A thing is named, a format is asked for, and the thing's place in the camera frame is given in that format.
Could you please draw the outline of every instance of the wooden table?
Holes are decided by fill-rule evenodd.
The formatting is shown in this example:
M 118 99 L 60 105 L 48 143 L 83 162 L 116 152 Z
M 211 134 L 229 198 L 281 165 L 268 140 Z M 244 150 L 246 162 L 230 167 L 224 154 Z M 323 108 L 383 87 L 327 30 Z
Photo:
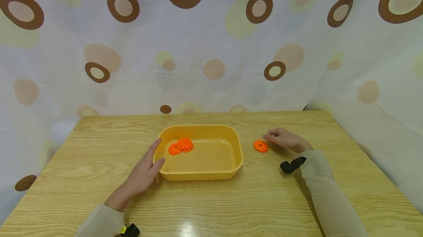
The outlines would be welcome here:
M 370 236 L 419 236 L 423 216 L 324 111 L 142 115 L 81 120 L 0 228 L 1 237 L 73 236 L 171 125 L 225 124 L 238 132 L 244 165 L 226 181 L 158 179 L 125 211 L 142 236 L 322 236 L 300 171 L 282 175 L 284 150 L 254 140 L 284 126 L 324 151 Z

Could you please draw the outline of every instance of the orange flower-shaped disc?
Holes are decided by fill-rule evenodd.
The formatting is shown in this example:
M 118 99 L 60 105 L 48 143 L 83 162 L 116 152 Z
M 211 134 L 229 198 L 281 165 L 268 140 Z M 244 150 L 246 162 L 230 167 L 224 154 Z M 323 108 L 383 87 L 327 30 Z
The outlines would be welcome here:
M 267 152 L 269 151 L 269 146 L 262 140 L 256 140 L 254 142 L 254 148 L 259 152 Z
M 172 155 L 176 155 L 179 152 L 189 152 L 194 148 L 194 144 L 190 139 L 180 139 L 176 143 L 172 143 L 169 147 L 169 153 Z
M 169 146 L 169 153 L 172 155 L 176 155 L 179 154 L 181 152 L 181 150 L 179 150 L 179 148 L 177 147 L 177 143 L 172 143 Z

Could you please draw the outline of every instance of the white curtain backdrop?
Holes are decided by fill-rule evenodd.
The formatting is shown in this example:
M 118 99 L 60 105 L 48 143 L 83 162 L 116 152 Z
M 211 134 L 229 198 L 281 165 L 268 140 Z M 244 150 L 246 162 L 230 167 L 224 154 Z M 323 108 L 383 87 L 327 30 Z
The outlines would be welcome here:
M 423 210 L 422 0 L 0 0 L 0 9 L 0 223 L 83 117 L 307 104 L 331 113 Z

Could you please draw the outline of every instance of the wrist-worn device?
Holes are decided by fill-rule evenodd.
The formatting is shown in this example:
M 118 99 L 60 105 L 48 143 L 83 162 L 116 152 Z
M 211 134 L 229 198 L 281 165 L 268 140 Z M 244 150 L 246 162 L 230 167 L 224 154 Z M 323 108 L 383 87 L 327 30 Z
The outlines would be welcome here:
M 282 162 L 279 167 L 282 169 L 284 173 L 290 174 L 298 169 L 304 162 L 306 162 L 307 158 L 304 156 L 298 157 L 297 159 L 293 160 L 292 162 Z
M 139 234 L 140 230 L 135 226 L 135 224 L 123 226 L 123 229 L 120 232 L 120 236 L 122 237 L 137 237 Z

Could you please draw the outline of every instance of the beige sleeve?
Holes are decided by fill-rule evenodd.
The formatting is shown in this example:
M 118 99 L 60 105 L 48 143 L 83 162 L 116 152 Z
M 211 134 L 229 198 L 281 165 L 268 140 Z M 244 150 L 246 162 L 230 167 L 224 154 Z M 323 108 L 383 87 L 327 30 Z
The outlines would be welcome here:
M 336 184 L 322 151 L 305 151 L 301 172 L 311 192 L 314 209 L 326 237 L 365 237 L 366 229 Z
M 98 204 L 82 223 L 75 237 L 115 237 L 123 226 L 123 213 Z

